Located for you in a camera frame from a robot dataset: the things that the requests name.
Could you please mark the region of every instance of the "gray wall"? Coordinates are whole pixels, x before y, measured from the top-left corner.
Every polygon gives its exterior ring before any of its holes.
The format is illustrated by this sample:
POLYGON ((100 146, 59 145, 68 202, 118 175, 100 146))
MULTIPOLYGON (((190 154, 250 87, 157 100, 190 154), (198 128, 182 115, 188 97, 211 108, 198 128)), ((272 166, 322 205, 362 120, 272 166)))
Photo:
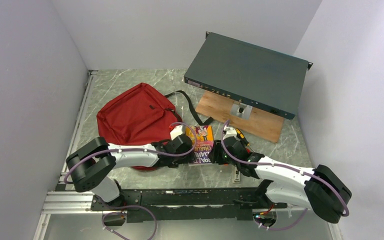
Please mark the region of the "gray wall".
POLYGON ((0 0, 0 240, 33 237, 86 79, 50 0, 0 0))
POLYGON ((52 0, 89 69, 188 68, 215 32, 293 54, 322 0, 52 0))
POLYGON ((353 193, 344 239, 384 239, 384 0, 323 0, 295 55, 314 62, 298 113, 310 157, 353 193))

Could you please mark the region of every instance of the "bag strap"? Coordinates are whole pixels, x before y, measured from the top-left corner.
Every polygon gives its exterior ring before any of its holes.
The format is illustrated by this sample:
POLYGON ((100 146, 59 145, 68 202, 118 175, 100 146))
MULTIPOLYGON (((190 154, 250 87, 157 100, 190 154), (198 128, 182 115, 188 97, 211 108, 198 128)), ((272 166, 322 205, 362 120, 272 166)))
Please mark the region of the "bag strap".
POLYGON ((192 104, 192 101, 191 101, 191 98, 189 98, 189 96, 186 94, 186 92, 182 91, 182 90, 178 90, 178 91, 174 91, 172 93, 169 93, 167 95, 164 95, 164 97, 168 98, 172 95, 174 95, 175 93, 181 93, 183 94, 183 96, 186 98, 187 100, 187 103, 189 104, 189 111, 190 113, 192 114, 193 118, 195 119, 195 121, 200 125, 200 126, 204 126, 204 125, 210 125, 214 119, 212 117, 209 117, 207 120, 205 120, 204 122, 200 119, 200 117, 198 116, 198 113, 197 111, 195 111, 195 108, 194 108, 194 105, 192 104))

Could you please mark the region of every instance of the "black and yellow object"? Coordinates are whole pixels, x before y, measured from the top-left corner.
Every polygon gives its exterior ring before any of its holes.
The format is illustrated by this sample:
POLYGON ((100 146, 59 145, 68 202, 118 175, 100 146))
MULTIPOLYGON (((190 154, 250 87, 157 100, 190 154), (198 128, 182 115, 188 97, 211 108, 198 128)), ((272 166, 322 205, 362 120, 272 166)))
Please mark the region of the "black and yellow object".
POLYGON ((245 145, 245 146, 249 146, 250 145, 250 142, 245 138, 244 134, 241 132, 241 130, 237 129, 236 128, 236 133, 237 133, 237 138, 239 138, 239 140, 245 145))

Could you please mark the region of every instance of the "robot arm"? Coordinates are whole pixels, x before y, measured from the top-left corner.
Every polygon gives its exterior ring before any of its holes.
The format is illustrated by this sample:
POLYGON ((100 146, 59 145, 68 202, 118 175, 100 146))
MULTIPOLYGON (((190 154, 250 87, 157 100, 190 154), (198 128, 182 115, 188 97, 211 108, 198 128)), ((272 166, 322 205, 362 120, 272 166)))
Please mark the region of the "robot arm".
MULTIPOLYGON (((304 175, 318 176, 332 185, 339 193, 345 204, 351 198, 350 190, 326 166, 319 165, 316 169, 293 166, 275 161, 261 153, 250 152, 236 138, 234 128, 224 128, 223 143, 214 141, 209 158, 214 164, 232 164, 246 177, 262 179, 256 190, 257 201, 265 203, 288 203, 312 209, 319 217, 330 223, 337 223, 342 216, 344 206, 337 196, 322 182, 304 175), (298 169, 291 171, 285 167, 298 169)), ((179 125, 171 133, 171 140, 166 144, 153 142, 142 146, 122 146, 106 143, 103 137, 97 137, 67 160, 73 184, 77 192, 91 191, 100 196, 110 206, 122 206, 124 197, 118 183, 109 177, 108 173, 122 167, 169 167, 189 163, 195 156, 191 148, 192 141, 184 134, 184 127, 179 125)))

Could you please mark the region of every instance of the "metal frame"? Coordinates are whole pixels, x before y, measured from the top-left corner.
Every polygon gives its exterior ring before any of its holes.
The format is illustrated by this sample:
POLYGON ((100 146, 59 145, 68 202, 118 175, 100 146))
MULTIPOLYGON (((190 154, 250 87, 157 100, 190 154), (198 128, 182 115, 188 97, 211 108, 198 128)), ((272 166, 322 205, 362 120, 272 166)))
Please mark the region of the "metal frame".
MULTIPOLYGON (((89 105, 89 100, 92 95, 92 91, 95 86, 95 78, 97 70, 88 71, 88 80, 85 85, 85 93, 80 105, 80 109, 77 115, 73 135, 68 147, 67 157, 77 149, 80 133, 85 120, 86 110, 89 105)), ((64 161, 64 165, 61 171, 59 182, 62 183, 65 175, 67 174, 67 165, 64 161)), ((110 211, 91 211, 91 205, 93 201, 93 193, 76 191, 50 191, 47 193, 43 208, 40 214, 39 221, 37 223, 36 232, 33 236, 33 240, 43 240, 45 238, 46 231, 48 229, 49 220, 52 214, 105 214, 110 211)), ((302 211, 301 207, 293 208, 278 208, 277 211, 302 211)), ((341 231, 337 224, 328 223, 329 230, 333 240, 343 240, 341 231)))

